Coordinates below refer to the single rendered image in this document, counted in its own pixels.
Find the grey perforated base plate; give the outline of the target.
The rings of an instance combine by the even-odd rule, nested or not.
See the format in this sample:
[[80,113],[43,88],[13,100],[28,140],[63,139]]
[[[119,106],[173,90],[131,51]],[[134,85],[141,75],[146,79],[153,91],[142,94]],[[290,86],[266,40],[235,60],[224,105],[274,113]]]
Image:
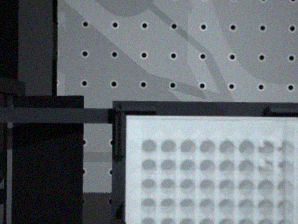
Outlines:
[[[298,103],[298,0],[57,0],[57,96]],[[84,123],[83,224],[109,224],[112,124]]]

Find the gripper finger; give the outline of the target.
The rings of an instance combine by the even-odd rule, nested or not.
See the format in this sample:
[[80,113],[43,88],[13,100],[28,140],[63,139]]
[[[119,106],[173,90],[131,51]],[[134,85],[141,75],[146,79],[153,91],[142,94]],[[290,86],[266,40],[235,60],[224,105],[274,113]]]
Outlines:
[[122,219],[111,219],[109,224],[126,224],[126,222],[122,222]]

